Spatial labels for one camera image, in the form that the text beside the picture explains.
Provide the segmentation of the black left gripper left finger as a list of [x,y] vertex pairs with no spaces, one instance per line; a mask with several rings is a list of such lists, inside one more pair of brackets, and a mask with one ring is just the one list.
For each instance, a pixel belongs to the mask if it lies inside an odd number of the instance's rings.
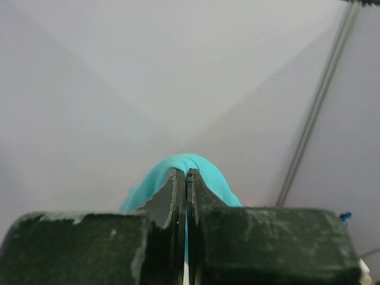
[[135,211],[33,212],[1,245],[2,284],[182,284],[185,176]]

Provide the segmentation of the right aluminium frame post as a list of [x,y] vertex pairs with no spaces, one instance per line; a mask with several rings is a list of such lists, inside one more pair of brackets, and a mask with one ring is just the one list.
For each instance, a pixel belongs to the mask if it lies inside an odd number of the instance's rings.
[[303,155],[306,151],[319,112],[327,95],[330,84],[333,80],[344,47],[352,33],[354,22],[356,21],[358,13],[359,3],[349,2],[347,4],[347,8],[344,10],[344,14],[335,34],[335,38],[332,42],[326,64],[321,74],[321,79],[318,83],[317,88],[315,89],[311,108],[308,112],[308,116],[300,134],[296,149],[292,156],[292,160],[289,164],[286,176],[278,193],[278,197],[275,201],[276,206],[283,206],[290,193],[293,181],[296,177]]

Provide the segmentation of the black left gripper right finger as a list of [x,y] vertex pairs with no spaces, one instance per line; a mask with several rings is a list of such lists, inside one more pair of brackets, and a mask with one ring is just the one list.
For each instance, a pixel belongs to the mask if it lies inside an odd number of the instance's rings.
[[230,207],[188,172],[191,284],[358,284],[340,219],[317,208]]

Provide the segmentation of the turquoise cloth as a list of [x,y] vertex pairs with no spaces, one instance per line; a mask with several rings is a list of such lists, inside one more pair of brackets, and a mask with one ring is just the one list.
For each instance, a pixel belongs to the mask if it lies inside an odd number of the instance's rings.
[[155,165],[145,178],[133,186],[119,209],[148,214],[154,226],[146,235],[147,255],[164,243],[163,255],[171,266],[188,262],[188,232],[186,225],[186,181],[188,173],[198,174],[205,194],[213,205],[240,207],[237,196],[230,190],[218,168],[196,154],[178,154]]

